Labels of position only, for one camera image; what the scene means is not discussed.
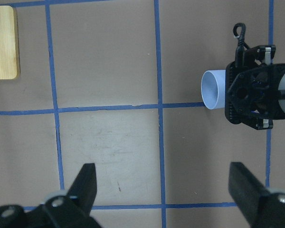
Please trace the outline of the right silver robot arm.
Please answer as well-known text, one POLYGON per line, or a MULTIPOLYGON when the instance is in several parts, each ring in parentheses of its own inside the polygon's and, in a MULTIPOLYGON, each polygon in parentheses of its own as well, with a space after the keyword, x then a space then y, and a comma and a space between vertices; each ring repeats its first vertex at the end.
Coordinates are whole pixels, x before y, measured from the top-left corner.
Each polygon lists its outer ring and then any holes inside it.
POLYGON ((232 124, 256 130, 273 128, 285 120, 285 63, 272 64, 274 45, 236 48, 235 60, 226 67, 225 117, 232 124))

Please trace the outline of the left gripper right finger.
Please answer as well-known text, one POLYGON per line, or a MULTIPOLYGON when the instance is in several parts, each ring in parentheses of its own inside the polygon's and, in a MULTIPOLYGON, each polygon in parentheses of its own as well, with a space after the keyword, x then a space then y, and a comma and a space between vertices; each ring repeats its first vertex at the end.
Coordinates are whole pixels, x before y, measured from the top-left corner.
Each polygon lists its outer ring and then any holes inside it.
POLYGON ((251 228, 285 228, 285 191, 265 187, 241 162, 231 162, 228 191, 251 228))

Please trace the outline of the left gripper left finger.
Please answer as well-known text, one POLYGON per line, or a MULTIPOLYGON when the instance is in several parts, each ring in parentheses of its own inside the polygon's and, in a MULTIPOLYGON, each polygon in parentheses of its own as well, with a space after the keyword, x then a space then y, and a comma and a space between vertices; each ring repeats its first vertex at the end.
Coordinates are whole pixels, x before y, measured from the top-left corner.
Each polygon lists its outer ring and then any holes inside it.
POLYGON ((65 195, 53 196, 29 212, 20 205, 0 206, 0 228, 100 228, 90 216, 96 194, 95 164, 86 163, 65 195))

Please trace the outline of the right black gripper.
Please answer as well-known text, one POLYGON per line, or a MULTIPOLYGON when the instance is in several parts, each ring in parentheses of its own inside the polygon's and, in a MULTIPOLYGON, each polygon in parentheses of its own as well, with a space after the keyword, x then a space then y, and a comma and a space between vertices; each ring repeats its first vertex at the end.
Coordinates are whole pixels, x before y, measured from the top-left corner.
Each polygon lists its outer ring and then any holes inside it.
POLYGON ((225 117, 232 124, 270 130, 273 120, 285 120, 278 100, 282 97, 279 83, 285 74, 285 64, 271 64, 275 52, 275 45, 259 45, 244 51, 244 67, 235 67, 234 62, 228 64, 225 117))

